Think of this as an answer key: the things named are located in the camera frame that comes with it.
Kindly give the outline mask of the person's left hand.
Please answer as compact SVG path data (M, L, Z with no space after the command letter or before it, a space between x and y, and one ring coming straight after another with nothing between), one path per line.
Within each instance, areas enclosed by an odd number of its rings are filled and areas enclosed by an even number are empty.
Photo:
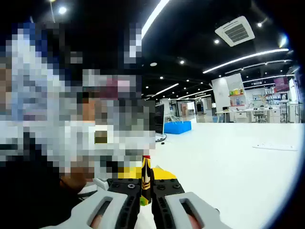
M78 194L87 184L86 179L74 179L72 177L61 177L60 186L69 192Z

